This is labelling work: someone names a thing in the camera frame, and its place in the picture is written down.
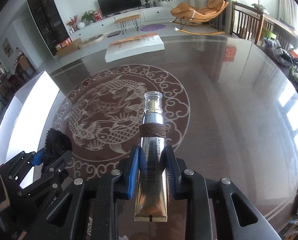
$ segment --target metal screw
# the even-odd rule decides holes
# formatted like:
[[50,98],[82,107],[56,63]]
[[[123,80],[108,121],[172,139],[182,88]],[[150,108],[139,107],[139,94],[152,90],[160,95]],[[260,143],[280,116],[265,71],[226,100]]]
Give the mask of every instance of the metal screw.
[[225,185],[229,185],[231,183],[230,179],[228,179],[228,178],[222,178],[221,182]]
[[121,173],[121,171],[118,170],[118,169],[113,169],[113,170],[111,171],[111,174],[112,174],[113,176],[118,176],[120,173]]
[[83,179],[81,179],[81,178],[77,178],[74,180],[74,184],[76,184],[76,185],[81,185],[82,183],[83,183]]
[[185,169],[185,174],[191,176],[191,175],[193,175],[193,170]]

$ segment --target wooden railing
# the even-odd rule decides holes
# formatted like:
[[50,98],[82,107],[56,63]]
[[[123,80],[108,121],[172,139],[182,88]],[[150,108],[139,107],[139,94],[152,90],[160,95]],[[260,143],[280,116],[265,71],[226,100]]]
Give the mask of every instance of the wooden railing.
[[298,47],[298,35],[286,25],[253,7],[233,2],[231,34],[242,39],[254,40],[257,45],[263,27],[277,35],[283,49],[288,49],[291,44],[294,48]]

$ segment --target purple rug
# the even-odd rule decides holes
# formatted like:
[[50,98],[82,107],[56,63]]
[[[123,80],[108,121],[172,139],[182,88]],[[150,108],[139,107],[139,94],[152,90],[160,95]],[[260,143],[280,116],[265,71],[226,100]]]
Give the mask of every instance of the purple rug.
[[151,32],[164,29],[166,26],[164,24],[149,24],[140,29],[142,32]]

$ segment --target green chair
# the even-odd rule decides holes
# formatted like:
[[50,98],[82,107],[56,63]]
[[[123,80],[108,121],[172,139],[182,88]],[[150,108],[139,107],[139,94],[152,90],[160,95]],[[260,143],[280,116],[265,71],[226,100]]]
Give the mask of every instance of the green chair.
[[267,36],[267,39],[276,39],[276,37],[277,37],[277,35],[276,34],[274,34],[274,33],[272,33],[270,30],[268,30],[268,29],[266,29],[266,28],[264,28],[264,27],[262,27],[262,43],[261,43],[261,45],[260,46],[262,46],[262,44],[264,43],[264,37],[265,36]]

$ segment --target clear plastic cap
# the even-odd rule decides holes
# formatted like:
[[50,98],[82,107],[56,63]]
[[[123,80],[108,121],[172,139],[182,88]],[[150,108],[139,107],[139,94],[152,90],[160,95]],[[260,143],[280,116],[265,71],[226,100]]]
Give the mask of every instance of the clear plastic cap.
[[158,91],[149,91],[144,94],[146,100],[144,113],[159,113],[162,114],[162,94]]

